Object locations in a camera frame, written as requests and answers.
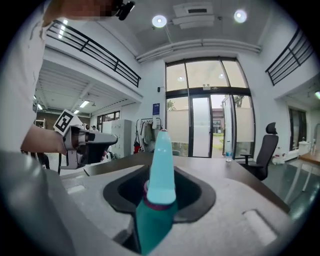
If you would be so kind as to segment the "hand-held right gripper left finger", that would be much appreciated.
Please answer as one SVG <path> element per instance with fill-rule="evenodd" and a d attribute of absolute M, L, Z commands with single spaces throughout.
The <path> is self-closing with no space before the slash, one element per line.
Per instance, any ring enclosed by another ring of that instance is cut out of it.
<path fill-rule="evenodd" d="M 136 211 L 149 166 L 63 180 L 76 252 L 140 252 Z"/>

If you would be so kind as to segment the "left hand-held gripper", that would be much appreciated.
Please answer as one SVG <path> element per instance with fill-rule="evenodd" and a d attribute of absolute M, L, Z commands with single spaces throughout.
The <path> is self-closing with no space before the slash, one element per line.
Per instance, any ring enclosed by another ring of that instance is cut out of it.
<path fill-rule="evenodd" d="M 109 145 L 118 142 L 114 134 L 86 130 L 78 116 L 67 109 L 62 111 L 53 129 L 62 136 L 66 150 L 66 165 L 62 165 L 62 154 L 59 154 L 59 170 L 76 170 L 99 163 Z"/>

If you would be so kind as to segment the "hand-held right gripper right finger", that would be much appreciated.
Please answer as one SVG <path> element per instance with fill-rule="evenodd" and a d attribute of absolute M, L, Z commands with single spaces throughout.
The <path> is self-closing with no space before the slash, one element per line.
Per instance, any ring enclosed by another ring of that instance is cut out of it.
<path fill-rule="evenodd" d="M 215 204 L 196 222 L 174 224 L 153 256 L 267 256 L 294 224 L 281 208 L 242 182 L 180 169 L 208 183 L 215 190 Z"/>

